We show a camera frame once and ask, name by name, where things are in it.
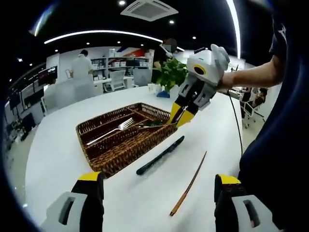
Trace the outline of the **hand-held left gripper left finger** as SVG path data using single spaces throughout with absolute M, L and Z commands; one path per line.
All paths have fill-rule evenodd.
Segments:
M 60 195 L 46 210 L 42 232 L 101 232 L 104 215 L 104 173 L 86 173 L 71 191 Z

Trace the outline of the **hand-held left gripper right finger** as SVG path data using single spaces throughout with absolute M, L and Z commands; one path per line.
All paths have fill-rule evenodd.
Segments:
M 234 176 L 217 174 L 214 181 L 215 226 L 217 232 L 279 232 L 272 212 L 247 193 Z

